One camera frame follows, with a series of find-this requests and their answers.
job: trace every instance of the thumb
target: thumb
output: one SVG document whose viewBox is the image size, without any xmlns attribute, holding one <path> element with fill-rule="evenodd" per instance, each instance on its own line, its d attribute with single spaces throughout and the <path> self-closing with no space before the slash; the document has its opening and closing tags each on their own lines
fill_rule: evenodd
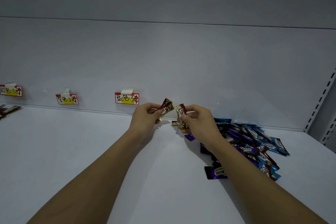
<svg viewBox="0 0 336 224">
<path fill-rule="evenodd" d="M 188 115 L 185 115 L 185 114 L 181 115 L 181 120 L 183 120 L 185 123 L 187 123 L 187 125 L 189 127 L 191 127 L 194 123 L 194 120 L 191 117 L 189 117 Z"/>
<path fill-rule="evenodd" d="M 157 120 L 162 115 L 162 109 L 156 110 L 153 112 L 152 116 Z"/>
</svg>

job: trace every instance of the handwritten price label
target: handwritten price label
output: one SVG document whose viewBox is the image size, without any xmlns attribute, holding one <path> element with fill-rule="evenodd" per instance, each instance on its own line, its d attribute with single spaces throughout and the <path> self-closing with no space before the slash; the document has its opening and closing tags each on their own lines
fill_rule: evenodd
<svg viewBox="0 0 336 224">
<path fill-rule="evenodd" d="M 0 85 L 0 94 L 6 96 L 22 97 L 22 87 L 6 87 L 5 85 Z"/>
<path fill-rule="evenodd" d="M 139 94 L 121 94 L 120 92 L 115 92 L 115 103 L 139 105 Z"/>
<path fill-rule="evenodd" d="M 56 95 L 57 101 L 60 105 L 78 105 L 78 99 L 76 94 L 70 94 L 69 96 Z"/>
</svg>

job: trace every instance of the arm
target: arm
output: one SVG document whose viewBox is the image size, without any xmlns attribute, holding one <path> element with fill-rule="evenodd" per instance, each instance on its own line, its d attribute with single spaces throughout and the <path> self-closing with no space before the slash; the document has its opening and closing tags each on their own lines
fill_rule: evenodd
<svg viewBox="0 0 336 224">
<path fill-rule="evenodd" d="M 106 152 L 53 196 L 27 224 L 105 224 L 129 166 L 152 131 L 160 105 L 138 106 L 129 129 Z"/>
<path fill-rule="evenodd" d="M 181 119 L 224 167 L 254 223 L 326 223 L 224 140 L 209 109 L 190 105 L 186 110 L 195 112 Z"/>
</svg>

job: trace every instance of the forearm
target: forearm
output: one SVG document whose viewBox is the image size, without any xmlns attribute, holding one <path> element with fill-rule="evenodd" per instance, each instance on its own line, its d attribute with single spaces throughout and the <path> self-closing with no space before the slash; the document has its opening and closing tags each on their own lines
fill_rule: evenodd
<svg viewBox="0 0 336 224">
<path fill-rule="evenodd" d="M 124 133 L 53 196 L 27 224 L 105 224 L 139 146 L 135 133 Z"/>
<path fill-rule="evenodd" d="M 255 223 L 326 223 L 258 170 L 221 135 L 214 137 L 207 147 L 224 167 Z"/>
</svg>

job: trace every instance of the hand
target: hand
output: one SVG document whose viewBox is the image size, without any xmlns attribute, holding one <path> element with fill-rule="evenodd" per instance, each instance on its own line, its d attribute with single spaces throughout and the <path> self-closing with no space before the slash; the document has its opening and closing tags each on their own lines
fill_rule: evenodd
<svg viewBox="0 0 336 224">
<path fill-rule="evenodd" d="M 132 115 L 131 124 L 128 130 L 135 132 L 139 139 L 143 140 L 152 131 L 154 124 L 160 121 L 158 118 L 162 115 L 159 104 L 146 103 L 138 106 Z"/>
<path fill-rule="evenodd" d="M 182 130 L 182 133 L 187 134 L 191 132 L 204 145 L 210 143 L 213 138 L 221 136 L 209 109 L 199 105 L 188 105 L 185 107 L 185 110 L 187 112 L 194 112 L 181 116 L 181 119 L 190 127 L 190 129 Z"/>
</svg>

